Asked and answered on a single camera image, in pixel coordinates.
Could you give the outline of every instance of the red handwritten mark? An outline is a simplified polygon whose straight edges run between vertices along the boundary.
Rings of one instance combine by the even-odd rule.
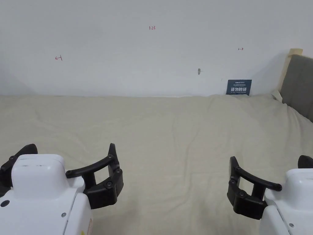
[[[56,59],[56,60],[58,60],[58,59],[60,59],[60,58],[61,58],[61,61],[63,61],[63,60],[62,60],[62,57],[61,57],[61,55],[60,55],[60,57],[58,57],[58,58],[57,58],[57,57],[55,57],[55,59]]]

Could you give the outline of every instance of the beige bedsheet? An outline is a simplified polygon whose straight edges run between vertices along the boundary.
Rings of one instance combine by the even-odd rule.
[[[93,211],[93,235],[258,234],[259,221],[227,200],[229,158],[283,182],[300,155],[313,156],[312,140],[313,124],[270,96],[0,97],[1,164],[35,143],[74,169],[116,144],[124,188]]]

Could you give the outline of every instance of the white wall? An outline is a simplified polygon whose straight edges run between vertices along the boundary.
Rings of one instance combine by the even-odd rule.
[[[0,94],[207,96],[225,93],[228,79],[267,93],[290,48],[313,56],[312,9],[312,0],[2,0]]]

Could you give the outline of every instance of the blue sign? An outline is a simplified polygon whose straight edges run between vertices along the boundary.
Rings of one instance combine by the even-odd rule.
[[[249,95],[252,80],[228,80],[226,95]]]

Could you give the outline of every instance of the gray headboard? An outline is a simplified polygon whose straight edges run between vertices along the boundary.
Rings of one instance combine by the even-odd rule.
[[[313,122],[313,59],[291,56],[280,94],[283,103]]]

